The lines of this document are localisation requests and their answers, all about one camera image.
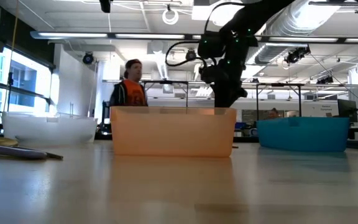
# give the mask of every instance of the monitor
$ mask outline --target monitor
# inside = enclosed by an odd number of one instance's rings
[[[351,100],[338,100],[338,112],[341,118],[350,118],[350,122],[356,123],[357,119],[357,106],[355,101]]]

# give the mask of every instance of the ceiling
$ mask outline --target ceiling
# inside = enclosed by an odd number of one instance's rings
[[[174,25],[168,25],[162,20],[162,13],[166,8],[164,5],[145,4],[143,7],[146,11],[141,11],[139,3],[113,4],[109,15],[101,12],[99,4],[85,4],[73,0],[19,0],[19,2],[19,18],[39,31],[199,34],[204,27],[204,21],[191,19],[193,0],[181,0],[181,6],[172,6],[173,9],[182,11],[179,12],[179,20]],[[0,0],[0,5],[15,14],[15,0]],[[211,23],[209,29],[218,30],[219,27]],[[312,35],[358,36],[358,14],[355,14],[353,9],[341,9]],[[146,40],[72,40],[70,43],[76,49],[84,45],[113,45],[125,60],[139,58],[143,61],[144,72],[147,73],[157,69],[153,58],[147,55],[148,42]],[[196,45],[178,48],[173,59],[183,60],[188,47],[197,48]],[[310,48],[316,59],[308,56],[286,70],[286,66],[283,68],[282,65],[283,58],[280,57],[272,66],[262,71],[262,76],[259,76],[260,82],[285,82],[288,81],[288,77],[292,82],[305,82],[310,76],[330,68],[334,68],[335,77],[345,82],[347,70],[358,62],[358,45],[313,44]],[[95,52],[95,55],[99,58],[108,58],[110,53]],[[175,70],[193,71],[195,63],[177,67]]]

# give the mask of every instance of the blue plastic bin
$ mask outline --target blue plastic bin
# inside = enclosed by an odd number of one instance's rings
[[[280,118],[258,121],[263,147],[289,151],[343,152],[349,118]]]

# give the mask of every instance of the duct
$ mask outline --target duct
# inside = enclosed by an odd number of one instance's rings
[[[340,6],[311,6],[311,0],[296,0],[291,5],[279,12],[279,15],[268,24],[264,35],[291,36],[291,35],[310,35],[313,31],[323,25]],[[251,50],[252,55],[247,59],[247,64],[268,65],[281,54],[285,53],[288,47],[277,47],[261,45]],[[263,66],[258,69],[247,70],[243,73],[243,78],[249,78],[261,71]]]

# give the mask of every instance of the white plastic bin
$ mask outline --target white plastic bin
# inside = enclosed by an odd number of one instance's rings
[[[2,114],[4,137],[19,143],[63,144],[93,142],[97,119],[69,114],[16,113]]]

